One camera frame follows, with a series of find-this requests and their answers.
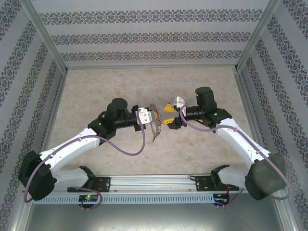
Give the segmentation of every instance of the marble floor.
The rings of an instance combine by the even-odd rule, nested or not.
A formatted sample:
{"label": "marble floor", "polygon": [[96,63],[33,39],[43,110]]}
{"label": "marble floor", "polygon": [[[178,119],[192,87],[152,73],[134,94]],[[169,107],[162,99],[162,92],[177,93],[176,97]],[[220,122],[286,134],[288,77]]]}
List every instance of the marble floor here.
{"label": "marble floor", "polygon": [[[250,129],[231,67],[147,68],[68,71],[49,148],[77,135],[94,120],[113,98],[128,101],[128,109],[150,103],[163,111],[172,96],[181,96],[188,105],[196,105],[195,89],[209,86],[218,107],[226,109],[249,135]],[[163,119],[177,117],[162,113]],[[146,146],[138,156],[126,156],[105,143],[90,150],[64,169],[86,165],[95,174],[193,174],[209,173],[215,167],[229,164],[245,168],[238,154],[217,134],[192,128],[170,130],[162,124],[162,132],[152,143],[148,125]],[[141,132],[123,128],[111,139],[127,152],[142,145]]]}

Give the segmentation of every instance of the beige floor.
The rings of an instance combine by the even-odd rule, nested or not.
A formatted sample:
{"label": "beige floor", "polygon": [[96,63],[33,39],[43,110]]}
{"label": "beige floor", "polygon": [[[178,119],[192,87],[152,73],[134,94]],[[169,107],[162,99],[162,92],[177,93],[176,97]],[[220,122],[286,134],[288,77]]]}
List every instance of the beige floor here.
{"label": "beige floor", "polygon": [[[113,98],[146,107],[155,103],[163,111],[170,97],[178,95],[196,105],[195,89],[209,86],[218,107],[226,109],[250,134],[241,98],[230,67],[70,70],[49,147],[77,135]],[[163,119],[177,114],[164,113]],[[111,139],[128,152],[142,145],[141,132],[134,128],[117,131]],[[88,166],[95,174],[192,174],[209,173],[222,164],[245,168],[237,153],[217,134],[192,128],[170,130],[163,124],[161,135],[152,143],[150,126],[146,146],[139,156],[126,156],[108,144],[90,150],[67,164],[65,169]]]}

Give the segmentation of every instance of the robotic arm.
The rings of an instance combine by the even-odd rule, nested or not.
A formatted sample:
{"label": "robotic arm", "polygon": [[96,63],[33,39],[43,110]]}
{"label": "robotic arm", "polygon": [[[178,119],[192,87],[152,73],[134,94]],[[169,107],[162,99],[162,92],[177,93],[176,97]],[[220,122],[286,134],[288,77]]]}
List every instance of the robotic arm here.
{"label": "robotic arm", "polygon": [[105,112],[102,112],[97,119],[88,124],[88,127],[75,137],[48,151],[43,151],[39,154],[35,151],[27,153],[18,175],[19,180],[25,187],[38,165],[42,164],[42,161],[51,156],[55,150],[59,150],[55,156],[47,159],[41,165],[33,179],[31,179],[32,182],[28,192],[32,198],[34,200],[41,200],[53,190],[66,189],[68,187],[79,186],[91,189],[93,186],[91,184],[93,179],[91,178],[93,178],[94,174],[88,168],[60,169],[82,153],[96,148],[114,137],[117,129],[133,126],[135,131],[140,131],[141,126],[145,129],[145,124],[154,121],[154,112],[149,108],[139,108],[136,105],[129,112],[127,106],[126,100],[115,98],[108,105]]}
{"label": "robotic arm", "polygon": [[[165,107],[167,112],[179,112],[179,117],[165,120],[170,129],[179,129],[189,125],[200,131],[213,131],[222,137],[240,155],[247,165],[247,169],[234,169],[229,165],[220,166],[211,172],[212,183],[219,187],[235,185],[247,189],[256,200],[283,189],[286,180],[284,158],[280,154],[271,154],[255,143],[239,126],[232,116],[225,110],[217,108],[211,88],[196,89],[198,106],[185,107],[185,101],[179,97],[171,98]],[[188,123],[195,120],[210,129],[202,129]]]}

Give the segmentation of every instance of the enclosure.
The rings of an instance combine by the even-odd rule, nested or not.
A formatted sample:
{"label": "enclosure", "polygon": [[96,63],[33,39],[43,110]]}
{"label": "enclosure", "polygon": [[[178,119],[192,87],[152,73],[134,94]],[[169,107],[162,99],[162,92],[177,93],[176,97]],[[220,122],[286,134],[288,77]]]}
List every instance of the enclosure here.
{"label": "enclosure", "polygon": [[[0,230],[308,230],[307,3],[1,0]],[[170,98],[196,105],[203,86],[256,143],[284,157],[289,199],[244,191],[216,209],[215,194],[197,192],[189,177],[245,162],[217,134],[163,123],[154,142],[146,126],[138,156],[105,143],[63,167],[111,177],[96,212],[81,211],[68,201],[78,193],[66,190],[51,194],[57,203],[23,202],[18,174],[31,150],[69,140],[118,97],[129,110],[154,103],[163,120],[174,118],[164,112]],[[136,152],[141,132],[118,129],[111,141]]]}

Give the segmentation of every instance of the damask pattern wall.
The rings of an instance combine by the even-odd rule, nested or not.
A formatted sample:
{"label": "damask pattern wall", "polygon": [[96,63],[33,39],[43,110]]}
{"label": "damask pattern wall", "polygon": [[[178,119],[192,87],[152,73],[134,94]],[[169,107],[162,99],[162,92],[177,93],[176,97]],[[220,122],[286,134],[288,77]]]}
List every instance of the damask pattern wall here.
{"label": "damask pattern wall", "polygon": [[42,147],[62,73],[17,0],[0,0],[0,231],[21,195],[24,155]]}
{"label": "damask pattern wall", "polygon": [[268,0],[34,0],[68,67],[236,64]]}
{"label": "damask pattern wall", "polygon": [[282,0],[242,70],[266,147],[286,160],[301,230],[308,230],[307,32],[307,1]]}

